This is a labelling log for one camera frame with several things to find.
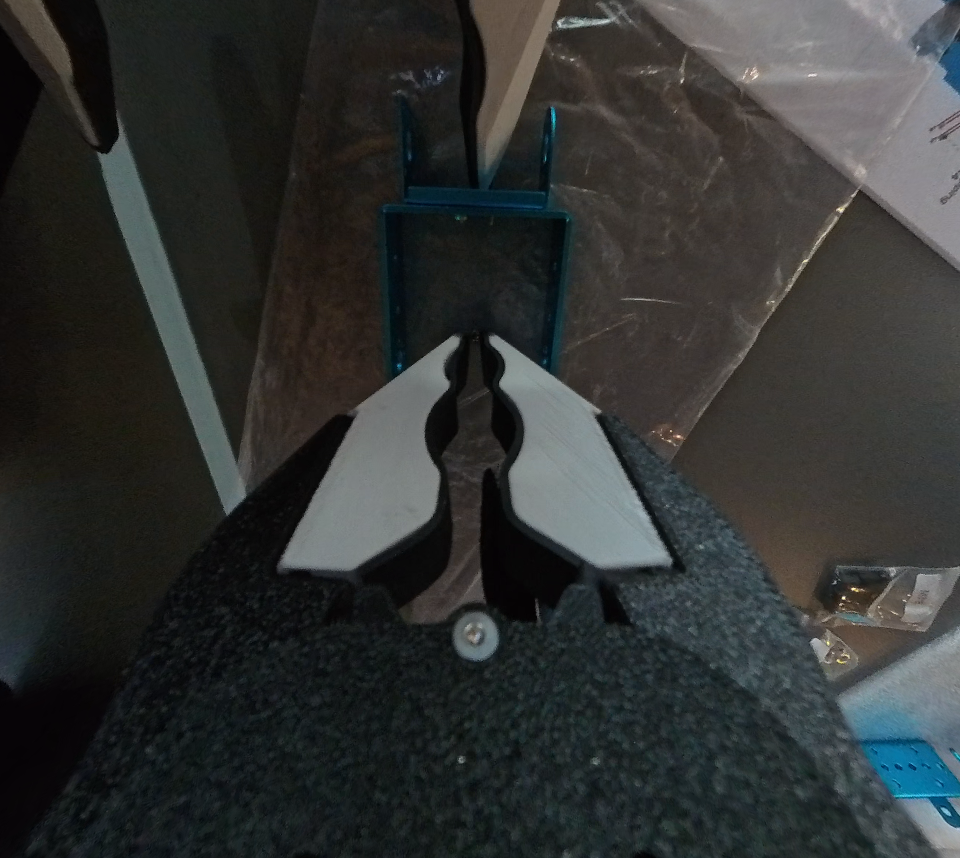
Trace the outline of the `small bag with screws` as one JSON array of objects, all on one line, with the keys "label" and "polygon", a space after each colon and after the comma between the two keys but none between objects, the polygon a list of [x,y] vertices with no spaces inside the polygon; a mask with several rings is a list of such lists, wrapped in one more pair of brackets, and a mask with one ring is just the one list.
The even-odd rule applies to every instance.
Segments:
[{"label": "small bag with screws", "polygon": [[835,682],[858,669],[856,652],[831,629],[810,628],[807,634],[809,646],[828,681]]}]

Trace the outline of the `blue metal bracket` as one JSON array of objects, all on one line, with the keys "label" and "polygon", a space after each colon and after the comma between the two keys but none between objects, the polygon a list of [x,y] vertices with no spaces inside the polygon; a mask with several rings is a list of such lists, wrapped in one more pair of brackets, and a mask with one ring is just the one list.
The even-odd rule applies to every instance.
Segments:
[{"label": "blue metal bracket", "polygon": [[557,113],[534,189],[419,183],[421,141],[396,100],[400,201],[377,217],[383,357],[391,380],[453,334],[493,332],[551,373],[560,364],[574,222],[551,201]]}]

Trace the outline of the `clear plastic bag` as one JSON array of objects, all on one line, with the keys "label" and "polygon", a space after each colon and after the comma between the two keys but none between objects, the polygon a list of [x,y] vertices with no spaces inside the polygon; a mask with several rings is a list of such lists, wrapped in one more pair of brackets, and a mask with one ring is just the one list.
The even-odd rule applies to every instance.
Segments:
[{"label": "clear plastic bag", "polygon": [[[453,0],[318,0],[246,402],[249,492],[385,383],[399,98],[416,178],[462,185],[460,72]],[[561,0],[500,187],[536,185],[548,105],[551,203],[572,218],[560,378],[670,459],[853,188],[644,0]]]}]

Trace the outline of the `blue perforated metal plate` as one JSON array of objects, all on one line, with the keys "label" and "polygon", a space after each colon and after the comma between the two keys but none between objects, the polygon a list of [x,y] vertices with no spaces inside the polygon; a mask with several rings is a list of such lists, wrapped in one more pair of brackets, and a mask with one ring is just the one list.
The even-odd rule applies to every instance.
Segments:
[{"label": "blue perforated metal plate", "polygon": [[898,805],[937,856],[959,856],[958,749],[917,738],[861,742]]}]

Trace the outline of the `white foam block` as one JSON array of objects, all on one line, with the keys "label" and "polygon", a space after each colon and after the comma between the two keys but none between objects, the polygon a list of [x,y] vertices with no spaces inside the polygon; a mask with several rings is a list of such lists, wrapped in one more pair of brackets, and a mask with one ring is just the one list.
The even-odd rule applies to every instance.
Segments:
[{"label": "white foam block", "polygon": [[852,686],[839,703],[862,740],[920,739],[959,775],[959,630]]}]

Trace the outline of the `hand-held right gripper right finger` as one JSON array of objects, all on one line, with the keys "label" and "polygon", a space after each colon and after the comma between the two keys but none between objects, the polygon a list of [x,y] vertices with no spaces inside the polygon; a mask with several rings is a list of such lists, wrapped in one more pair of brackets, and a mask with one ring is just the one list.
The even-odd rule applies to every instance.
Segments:
[{"label": "hand-held right gripper right finger", "polygon": [[674,566],[666,539],[601,424],[601,413],[504,338],[482,338],[498,487],[509,526],[580,571]]}]

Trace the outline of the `printed instruction sheet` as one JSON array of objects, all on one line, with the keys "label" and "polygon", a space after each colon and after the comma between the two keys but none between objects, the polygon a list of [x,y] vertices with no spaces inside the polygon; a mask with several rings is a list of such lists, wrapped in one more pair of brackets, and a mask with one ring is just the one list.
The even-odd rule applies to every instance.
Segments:
[{"label": "printed instruction sheet", "polygon": [[640,0],[958,267],[958,0]]}]

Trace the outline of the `small bag with black part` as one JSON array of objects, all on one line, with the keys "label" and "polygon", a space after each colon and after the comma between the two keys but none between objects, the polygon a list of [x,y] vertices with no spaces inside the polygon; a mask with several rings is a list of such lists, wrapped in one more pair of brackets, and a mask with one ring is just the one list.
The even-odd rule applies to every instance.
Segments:
[{"label": "small bag with black part", "polygon": [[925,632],[950,592],[943,571],[914,567],[836,565],[816,600],[829,623]]}]

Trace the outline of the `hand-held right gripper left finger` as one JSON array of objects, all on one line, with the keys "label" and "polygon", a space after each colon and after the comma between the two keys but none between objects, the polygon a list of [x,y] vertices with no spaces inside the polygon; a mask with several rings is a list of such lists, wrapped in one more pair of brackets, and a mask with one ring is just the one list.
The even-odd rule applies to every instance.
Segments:
[{"label": "hand-held right gripper left finger", "polygon": [[450,508],[467,337],[447,338],[347,416],[345,436],[277,564],[358,579],[425,540]]}]

